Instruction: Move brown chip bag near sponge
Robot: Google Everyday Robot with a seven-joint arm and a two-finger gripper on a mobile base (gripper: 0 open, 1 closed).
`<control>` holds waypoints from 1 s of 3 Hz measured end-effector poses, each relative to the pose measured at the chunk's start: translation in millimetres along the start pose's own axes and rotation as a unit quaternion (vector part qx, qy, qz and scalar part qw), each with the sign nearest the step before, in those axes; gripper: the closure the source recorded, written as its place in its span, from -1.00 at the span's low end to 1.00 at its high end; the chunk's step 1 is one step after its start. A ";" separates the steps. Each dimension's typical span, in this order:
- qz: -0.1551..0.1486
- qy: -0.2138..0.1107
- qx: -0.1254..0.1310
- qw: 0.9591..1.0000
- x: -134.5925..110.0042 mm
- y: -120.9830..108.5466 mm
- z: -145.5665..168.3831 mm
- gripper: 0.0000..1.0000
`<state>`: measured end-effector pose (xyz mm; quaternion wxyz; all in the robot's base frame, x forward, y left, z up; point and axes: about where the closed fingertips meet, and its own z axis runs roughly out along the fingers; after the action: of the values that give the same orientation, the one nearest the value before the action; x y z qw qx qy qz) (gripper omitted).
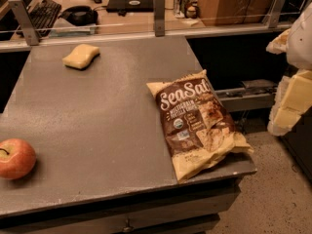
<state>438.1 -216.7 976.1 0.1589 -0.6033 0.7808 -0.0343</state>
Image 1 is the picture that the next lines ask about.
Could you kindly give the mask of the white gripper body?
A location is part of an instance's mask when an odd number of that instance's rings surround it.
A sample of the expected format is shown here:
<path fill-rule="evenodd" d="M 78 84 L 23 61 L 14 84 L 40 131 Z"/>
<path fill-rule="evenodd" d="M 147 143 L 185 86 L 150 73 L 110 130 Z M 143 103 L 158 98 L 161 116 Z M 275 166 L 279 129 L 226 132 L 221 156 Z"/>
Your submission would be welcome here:
<path fill-rule="evenodd" d="M 287 41 L 287 61 L 298 69 L 312 69 L 312 3 L 292 25 Z"/>

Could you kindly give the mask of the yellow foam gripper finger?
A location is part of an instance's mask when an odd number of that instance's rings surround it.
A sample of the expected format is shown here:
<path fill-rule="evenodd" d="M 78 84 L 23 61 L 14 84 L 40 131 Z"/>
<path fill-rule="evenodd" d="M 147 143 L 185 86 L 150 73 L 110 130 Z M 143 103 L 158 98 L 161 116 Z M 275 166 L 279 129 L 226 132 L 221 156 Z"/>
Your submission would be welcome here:
<path fill-rule="evenodd" d="M 268 132 L 273 136 L 284 136 L 311 106 L 312 71 L 299 70 L 292 77 L 284 76 L 269 115 Z"/>
<path fill-rule="evenodd" d="M 287 51 L 287 43 L 290 31 L 291 31 L 290 29 L 287 29 L 283 31 L 281 34 L 279 34 L 276 38 L 274 38 L 267 45 L 266 51 L 275 55 L 285 53 Z"/>

